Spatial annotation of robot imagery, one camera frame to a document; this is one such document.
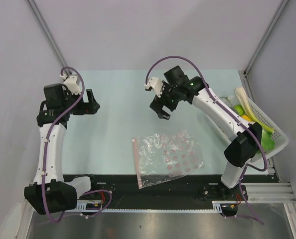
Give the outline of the clear pink zip top bag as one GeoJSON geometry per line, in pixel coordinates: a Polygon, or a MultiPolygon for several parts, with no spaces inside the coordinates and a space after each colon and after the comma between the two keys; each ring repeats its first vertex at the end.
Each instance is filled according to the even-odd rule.
{"type": "Polygon", "coordinates": [[[183,130],[132,139],[138,188],[173,181],[204,167],[199,141],[183,130]]]}

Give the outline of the yellow bell pepper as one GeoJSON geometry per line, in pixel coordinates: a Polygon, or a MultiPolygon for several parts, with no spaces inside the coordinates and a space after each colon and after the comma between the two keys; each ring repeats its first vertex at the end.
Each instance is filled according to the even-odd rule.
{"type": "Polygon", "coordinates": [[[252,121],[247,115],[242,115],[241,117],[249,122],[252,121]]]}

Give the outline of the green lettuce cabbage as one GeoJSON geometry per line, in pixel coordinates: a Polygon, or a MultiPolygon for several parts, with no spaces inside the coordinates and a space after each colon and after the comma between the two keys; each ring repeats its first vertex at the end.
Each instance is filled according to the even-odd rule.
{"type": "Polygon", "coordinates": [[[272,134],[264,128],[262,129],[261,147],[264,153],[275,149],[275,142],[272,140],[272,134]]]}

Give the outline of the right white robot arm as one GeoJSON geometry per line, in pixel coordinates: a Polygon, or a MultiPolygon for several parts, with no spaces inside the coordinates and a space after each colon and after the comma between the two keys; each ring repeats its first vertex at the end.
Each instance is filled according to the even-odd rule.
{"type": "Polygon", "coordinates": [[[147,78],[145,90],[155,92],[150,104],[160,119],[168,120],[170,114],[164,107],[174,111],[181,101],[186,101],[203,111],[225,133],[230,144],[224,150],[227,164],[218,187],[219,196],[230,200],[236,195],[236,185],[242,177],[246,164],[256,155],[261,145],[262,127],[236,114],[217,96],[203,78],[189,78],[179,66],[164,74],[165,80],[147,78]]]}

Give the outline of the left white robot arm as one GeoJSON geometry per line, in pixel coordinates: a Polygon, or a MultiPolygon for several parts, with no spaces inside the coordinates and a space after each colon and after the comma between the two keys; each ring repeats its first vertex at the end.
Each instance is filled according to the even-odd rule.
{"type": "Polygon", "coordinates": [[[82,195],[93,199],[99,193],[91,176],[65,182],[62,172],[63,143],[70,116],[94,115],[100,108],[92,90],[86,90],[87,102],[65,84],[48,85],[43,90],[45,100],[36,118],[40,133],[38,168],[32,185],[24,189],[24,197],[40,215],[72,210],[82,195]]]}

